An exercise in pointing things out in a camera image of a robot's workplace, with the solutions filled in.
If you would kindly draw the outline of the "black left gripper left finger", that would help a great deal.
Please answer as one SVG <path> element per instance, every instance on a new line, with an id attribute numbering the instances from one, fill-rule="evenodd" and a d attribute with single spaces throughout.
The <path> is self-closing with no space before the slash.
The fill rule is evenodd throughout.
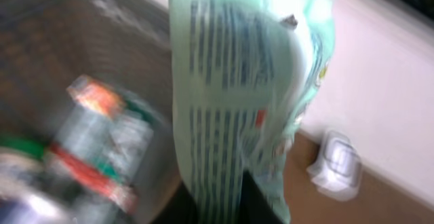
<path id="1" fill-rule="evenodd" d="M 165 208 L 151 224 L 198 224 L 197 207 L 184 183 L 181 183 Z"/>

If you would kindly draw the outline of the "green lid cream jar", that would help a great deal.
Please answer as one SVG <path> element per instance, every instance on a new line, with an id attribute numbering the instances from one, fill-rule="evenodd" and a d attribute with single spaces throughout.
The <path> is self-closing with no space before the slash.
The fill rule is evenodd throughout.
<path id="1" fill-rule="evenodd" d="M 1 135 L 1 224 L 73 224 L 70 209 L 43 189 L 45 147 Z"/>

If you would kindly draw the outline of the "mint green wipes pack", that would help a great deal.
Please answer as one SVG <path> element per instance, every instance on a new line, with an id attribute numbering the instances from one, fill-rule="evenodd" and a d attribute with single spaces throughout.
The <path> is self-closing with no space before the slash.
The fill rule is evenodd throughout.
<path id="1" fill-rule="evenodd" d="M 283 171 L 332 57 L 331 0 L 168 0 L 173 129 L 200 223 L 236 223 L 248 181 L 290 222 Z"/>

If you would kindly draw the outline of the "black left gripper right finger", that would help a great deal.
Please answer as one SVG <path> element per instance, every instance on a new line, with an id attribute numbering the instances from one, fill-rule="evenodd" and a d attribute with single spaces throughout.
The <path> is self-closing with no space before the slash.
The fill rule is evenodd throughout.
<path id="1" fill-rule="evenodd" d="M 283 224 L 247 171 L 243 173 L 239 224 Z"/>

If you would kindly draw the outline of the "red white tube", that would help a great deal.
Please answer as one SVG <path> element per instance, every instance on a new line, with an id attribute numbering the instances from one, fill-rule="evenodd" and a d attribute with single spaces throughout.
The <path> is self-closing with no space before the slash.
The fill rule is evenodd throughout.
<path id="1" fill-rule="evenodd" d="M 110 131 L 123 110 L 120 95 L 87 75 L 76 78 L 66 91 L 75 108 L 56 135 L 50 153 L 82 187 L 131 213 L 136 193 L 110 158 L 117 150 Z"/>

